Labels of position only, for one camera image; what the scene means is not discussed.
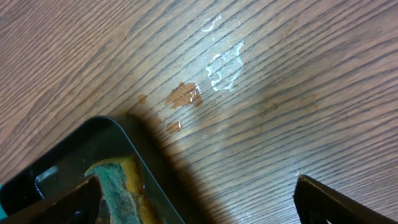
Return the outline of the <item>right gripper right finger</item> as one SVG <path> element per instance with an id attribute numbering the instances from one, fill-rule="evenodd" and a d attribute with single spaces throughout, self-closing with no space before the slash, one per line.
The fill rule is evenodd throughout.
<path id="1" fill-rule="evenodd" d="M 307 175 L 298 177 L 293 198 L 302 224 L 397 224 Z"/>

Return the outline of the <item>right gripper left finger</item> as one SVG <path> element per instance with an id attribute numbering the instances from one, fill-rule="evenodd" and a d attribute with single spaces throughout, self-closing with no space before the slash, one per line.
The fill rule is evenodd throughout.
<path id="1" fill-rule="evenodd" d="M 91 176 L 80 185 L 40 200 L 1 220 L 3 224 L 86 223 L 97 220 L 103 193 L 100 180 Z"/>

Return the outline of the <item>green yellow sponge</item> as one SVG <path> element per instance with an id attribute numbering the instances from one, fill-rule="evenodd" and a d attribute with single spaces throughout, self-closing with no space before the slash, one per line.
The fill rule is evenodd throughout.
<path id="1" fill-rule="evenodd" d="M 114 157 L 96 162 L 85 175 L 95 175 L 99 179 L 111 223 L 164 222 L 146 195 L 137 156 Z"/>

